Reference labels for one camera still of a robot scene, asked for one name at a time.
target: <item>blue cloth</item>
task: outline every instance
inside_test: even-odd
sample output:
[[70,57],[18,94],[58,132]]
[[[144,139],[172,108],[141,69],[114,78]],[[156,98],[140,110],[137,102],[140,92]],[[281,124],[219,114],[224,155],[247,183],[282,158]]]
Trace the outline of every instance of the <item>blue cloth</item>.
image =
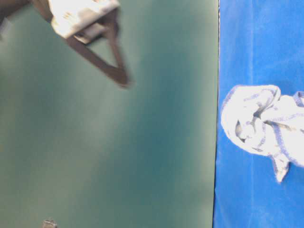
[[[219,107],[238,84],[304,90],[303,21],[300,0],[220,1]],[[281,185],[269,170],[226,137],[219,116],[213,227],[304,226],[304,169],[291,165]]]

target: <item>green mat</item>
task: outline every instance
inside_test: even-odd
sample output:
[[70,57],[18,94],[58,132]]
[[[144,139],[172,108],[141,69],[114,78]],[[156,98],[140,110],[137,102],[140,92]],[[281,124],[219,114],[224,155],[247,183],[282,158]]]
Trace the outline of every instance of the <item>green mat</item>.
[[121,4],[127,91],[34,9],[0,42],[0,227],[211,227],[217,3]]

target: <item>white towel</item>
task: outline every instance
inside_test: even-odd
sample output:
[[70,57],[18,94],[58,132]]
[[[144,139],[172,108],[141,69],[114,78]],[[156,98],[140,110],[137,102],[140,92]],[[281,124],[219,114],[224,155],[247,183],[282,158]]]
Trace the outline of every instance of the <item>white towel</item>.
[[289,162],[304,167],[304,92],[282,95],[275,85],[235,86],[226,96],[221,125],[243,150],[269,156],[281,182]]

